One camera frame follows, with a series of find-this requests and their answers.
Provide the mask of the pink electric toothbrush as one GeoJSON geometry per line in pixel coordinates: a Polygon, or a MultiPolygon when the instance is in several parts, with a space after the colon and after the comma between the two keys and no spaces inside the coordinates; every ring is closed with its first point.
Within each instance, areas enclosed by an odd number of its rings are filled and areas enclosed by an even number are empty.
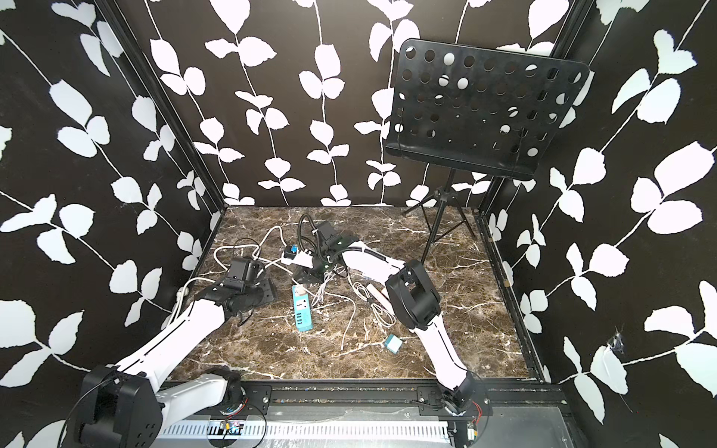
{"type": "Polygon", "coordinates": [[[391,314],[393,314],[393,306],[388,296],[388,290],[385,287],[381,290],[381,294],[383,296],[383,298],[381,299],[383,307],[386,308],[391,314]]]}

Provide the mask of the white electric toothbrush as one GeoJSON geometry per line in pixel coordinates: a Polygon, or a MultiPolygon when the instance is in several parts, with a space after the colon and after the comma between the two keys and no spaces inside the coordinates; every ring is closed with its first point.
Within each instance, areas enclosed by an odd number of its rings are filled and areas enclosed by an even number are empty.
{"type": "Polygon", "coordinates": [[[379,290],[378,290],[374,285],[372,285],[372,284],[370,284],[370,285],[367,286],[367,291],[369,291],[369,293],[373,296],[373,298],[375,298],[375,300],[377,300],[377,302],[383,307],[383,304],[382,304],[382,301],[381,301],[381,299],[383,298],[383,296],[382,296],[382,294],[381,294],[381,291],[379,291],[379,290]]]}

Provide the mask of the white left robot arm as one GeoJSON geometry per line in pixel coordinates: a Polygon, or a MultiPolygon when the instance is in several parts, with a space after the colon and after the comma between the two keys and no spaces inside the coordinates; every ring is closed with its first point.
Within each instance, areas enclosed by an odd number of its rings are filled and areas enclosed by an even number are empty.
{"type": "Polygon", "coordinates": [[[83,447],[149,447],[163,430],[207,408],[218,406],[227,418],[237,416],[250,403],[239,373],[220,368],[172,388],[164,382],[227,320],[270,304],[276,296],[268,278],[255,286],[225,279],[204,289],[134,354],[85,376],[68,435],[83,447]]]}

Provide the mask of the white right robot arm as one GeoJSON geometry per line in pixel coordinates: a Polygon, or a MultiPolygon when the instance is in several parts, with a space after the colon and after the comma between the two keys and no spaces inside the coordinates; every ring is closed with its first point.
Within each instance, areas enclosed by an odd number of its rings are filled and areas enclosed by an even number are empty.
{"type": "Polygon", "coordinates": [[[424,265],[416,259],[399,261],[377,252],[352,233],[338,233],[332,224],[319,224],[303,214],[297,224],[293,263],[323,272],[343,266],[375,283],[367,289],[376,304],[394,317],[422,343],[433,365],[444,407],[458,416],[475,410],[491,413],[491,400],[483,380],[460,359],[451,342],[441,309],[441,296],[424,265]]]}

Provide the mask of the black music stand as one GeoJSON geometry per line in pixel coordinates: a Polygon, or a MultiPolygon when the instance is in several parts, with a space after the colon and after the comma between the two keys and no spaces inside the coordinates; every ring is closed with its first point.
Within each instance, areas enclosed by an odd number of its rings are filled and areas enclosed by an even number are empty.
{"type": "Polygon", "coordinates": [[[386,152],[533,179],[589,75],[581,62],[410,38],[400,48],[386,152]]]}

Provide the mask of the teal wall charger cube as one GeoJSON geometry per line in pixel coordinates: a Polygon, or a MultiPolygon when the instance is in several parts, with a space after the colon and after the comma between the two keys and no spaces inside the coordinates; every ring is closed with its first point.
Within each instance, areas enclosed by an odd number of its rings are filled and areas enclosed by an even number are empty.
{"type": "Polygon", "coordinates": [[[386,350],[388,350],[394,355],[396,355],[400,351],[402,346],[403,340],[394,334],[390,334],[388,338],[384,341],[384,347],[386,348],[386,350]]]}

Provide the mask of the teal power strip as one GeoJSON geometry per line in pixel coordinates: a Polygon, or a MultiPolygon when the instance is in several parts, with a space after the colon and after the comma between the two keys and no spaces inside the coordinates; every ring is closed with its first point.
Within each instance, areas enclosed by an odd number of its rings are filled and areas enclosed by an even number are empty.
{"type": "Polygon", "coordinates": [[[311,316],[311,297],[309,291],[307,296],[295,298],[292,295],[294,321],[299,332],[309,332],[313,329],[313,321],[311,316]]]}

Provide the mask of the black front rail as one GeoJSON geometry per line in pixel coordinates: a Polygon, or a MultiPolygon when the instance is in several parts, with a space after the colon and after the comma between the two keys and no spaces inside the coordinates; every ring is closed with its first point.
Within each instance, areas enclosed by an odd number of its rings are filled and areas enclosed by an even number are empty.
{"type": "MultiPolygon", "coordinates": [[[[248,402],[265,412],[289,405],[409,406],[418,408],[422,416],[452,417],[444,408],[442,391],[434,379],[242,381],[241,386],[248,402]]],[[[478,393],[459,417],[470,419],[479,412],[492,416],[508,407],[546,407],[569,413],[559,386],[533,379],[489,378],[478,382],[478,393]]]]}

